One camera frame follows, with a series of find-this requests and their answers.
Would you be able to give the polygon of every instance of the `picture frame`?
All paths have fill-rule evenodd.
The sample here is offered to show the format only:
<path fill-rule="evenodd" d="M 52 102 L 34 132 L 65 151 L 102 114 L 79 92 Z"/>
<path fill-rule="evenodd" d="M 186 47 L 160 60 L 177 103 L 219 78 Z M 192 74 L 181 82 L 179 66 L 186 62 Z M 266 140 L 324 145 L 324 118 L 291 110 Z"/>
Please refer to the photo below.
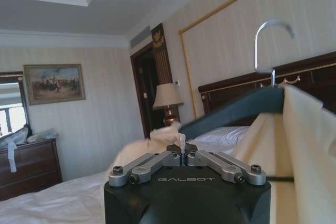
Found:
<path fill-rule="evenodd" d="M 24 65 L 29 105 L 85 100 L 81 64 Z"/>

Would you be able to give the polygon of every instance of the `metal hanger hook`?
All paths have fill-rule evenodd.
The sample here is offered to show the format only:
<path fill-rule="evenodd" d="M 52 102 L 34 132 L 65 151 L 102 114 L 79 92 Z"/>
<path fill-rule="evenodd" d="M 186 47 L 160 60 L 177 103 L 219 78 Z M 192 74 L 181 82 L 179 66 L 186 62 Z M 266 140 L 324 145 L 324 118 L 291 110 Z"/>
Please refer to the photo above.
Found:
<path fill-rule="evenodd" d="M 282 20 L 269 20 L 266 21 L 265 23 L 263 23 L 255 36 L 255 51 L 254 51 L 254 70 L 257 73 L 270 73 L 271 74 L 271 87 L 274 87 L 275 85 L 275 70 L 273 68 L 269 68 L 269 69 L 258 69 L 258 37 L 259 37 L 259 33 L 265 29 L 268 26 L 282 26 L 283 28 L 286 29 L 286 31 L 289 33 L 290 37 L 292 39 L 295 38 L 295 34 L 293 32 L 293 29 L 291 27 L 291 25 L 285 21 Z"/>

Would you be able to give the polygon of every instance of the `beige fabric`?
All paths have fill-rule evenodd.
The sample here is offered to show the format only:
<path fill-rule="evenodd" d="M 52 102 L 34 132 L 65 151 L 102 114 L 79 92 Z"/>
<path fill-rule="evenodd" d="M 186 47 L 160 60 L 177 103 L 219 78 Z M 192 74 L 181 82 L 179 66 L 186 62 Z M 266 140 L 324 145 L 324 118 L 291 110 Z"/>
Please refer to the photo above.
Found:
<path fill-rule="evenodd" d="M 271 223 L 335 223 L 336 116 L 303 91 L 285 86 L 283 115 L 261 114 L 232 155 L 260 164 L 272 183 Z"/>
<path fill-rule="evenodd" d="M 181 147 L 179 129 L 180 123 L 173 123 L 171 126 L 150 133 L 149 153 L 161 153 L 166 150 L 167 145 L 176 144 Z"/>

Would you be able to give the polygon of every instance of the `wooden headboard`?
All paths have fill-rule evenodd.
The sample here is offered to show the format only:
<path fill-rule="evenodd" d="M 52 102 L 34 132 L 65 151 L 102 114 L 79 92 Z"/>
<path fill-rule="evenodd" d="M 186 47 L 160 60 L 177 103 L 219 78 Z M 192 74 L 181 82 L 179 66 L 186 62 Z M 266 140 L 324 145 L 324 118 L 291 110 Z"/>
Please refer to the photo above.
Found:
<path fill-rule="evenodd" d="M 336 52 L 296 61 L 275 67 L 276 83 L 285 81 L 311 94 L 323 102 L 323 106 L 336 113 Z M 205 114 L 229 104 L 262 86 L 270 85 L 266 74 L 249 73 L 243 76 L 210 83 L 198 87 Z M 251 125 L 253 119 L 234 125 Z"/>

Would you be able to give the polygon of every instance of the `wooden dresser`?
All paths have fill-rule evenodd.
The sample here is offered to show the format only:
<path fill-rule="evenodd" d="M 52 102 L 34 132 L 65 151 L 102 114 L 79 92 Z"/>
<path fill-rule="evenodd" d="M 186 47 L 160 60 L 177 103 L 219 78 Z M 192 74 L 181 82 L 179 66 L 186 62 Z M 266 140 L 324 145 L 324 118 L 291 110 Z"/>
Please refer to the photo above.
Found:
<path fill-rule="evenodd" d="M 7 149 L 0 150 L 0 200 L 62 182 L 55 139 L 18 146 L 15 163 L 17 172 L 11 173 Z"/>

